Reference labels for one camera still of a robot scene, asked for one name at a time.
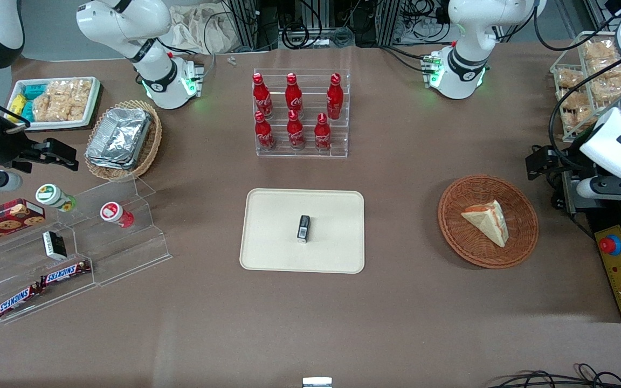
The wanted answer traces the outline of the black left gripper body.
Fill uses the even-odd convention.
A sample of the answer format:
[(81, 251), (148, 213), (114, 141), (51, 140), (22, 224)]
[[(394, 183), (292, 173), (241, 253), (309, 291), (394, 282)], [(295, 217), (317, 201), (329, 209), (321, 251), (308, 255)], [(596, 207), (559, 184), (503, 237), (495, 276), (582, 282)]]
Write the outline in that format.
[(596, 175), (596, 165), (593, 161), (586, 157), (583, 153), (567, 155), (571, 164), (562, 161), (559, 156), (554, 155), (555, 167), (559, 172), (552, 173), (552, 186), (562, 186), (562, 172), (569, 172), (570, 181), (592, 178)]

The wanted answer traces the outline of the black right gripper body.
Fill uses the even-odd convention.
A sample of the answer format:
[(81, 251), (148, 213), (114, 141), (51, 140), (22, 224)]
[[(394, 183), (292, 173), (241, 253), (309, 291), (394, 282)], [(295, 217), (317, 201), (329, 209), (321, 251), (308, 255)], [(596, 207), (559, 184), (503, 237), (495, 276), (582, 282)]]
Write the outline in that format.
[(20, 155), (30, 150), (33, 144), (25, 134), (26, 128), (24, 123), (15, 124), (0, 116), (0, 167), (19, 170), (23, 174), (32, 171), (32, 163), (20, 159)]

